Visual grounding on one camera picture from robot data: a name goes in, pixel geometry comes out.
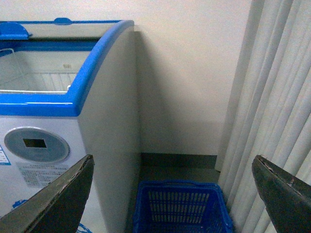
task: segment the chest freezer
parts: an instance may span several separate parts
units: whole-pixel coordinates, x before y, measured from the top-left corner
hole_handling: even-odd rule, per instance
[[[93,154],[81,224],[124,232],[140,163],[133,27],[0,22],[0,216]]]

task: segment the freezer control panel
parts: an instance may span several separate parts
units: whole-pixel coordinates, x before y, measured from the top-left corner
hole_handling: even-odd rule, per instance
[[[63,138],[39,128],[13,129],[5,136],[4,143],[10,152],[32,162],[59,162],[69,154]]]

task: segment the shopping basket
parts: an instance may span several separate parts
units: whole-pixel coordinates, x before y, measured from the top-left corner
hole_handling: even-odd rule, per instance
[[[193,181],[139,184],[133,233],[232,233],[220,187]]]

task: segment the digital display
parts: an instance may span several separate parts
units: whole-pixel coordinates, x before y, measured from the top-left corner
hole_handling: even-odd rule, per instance
[[[45,142],[43,139],[30,139],[23,138],[26,147],[35,147],[35,148],[46,148]]]

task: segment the sticker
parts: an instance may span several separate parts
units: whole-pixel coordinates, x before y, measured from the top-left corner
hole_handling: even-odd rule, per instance
[[[19,207],[21,204],[25,203],[27,200],[18,200],[16,201],[12,207],[13,209]],[[76,233],[92,233],[89,228],[87,228],[85,225],[83,225],[82,223],[79,223],[79,227]]]
[[[44,188],[68,170],[67,165],[17,163],[28,187]]]
[[[8,157],[4,153],[1,146],[0,146],[0,165],[11,165]]]

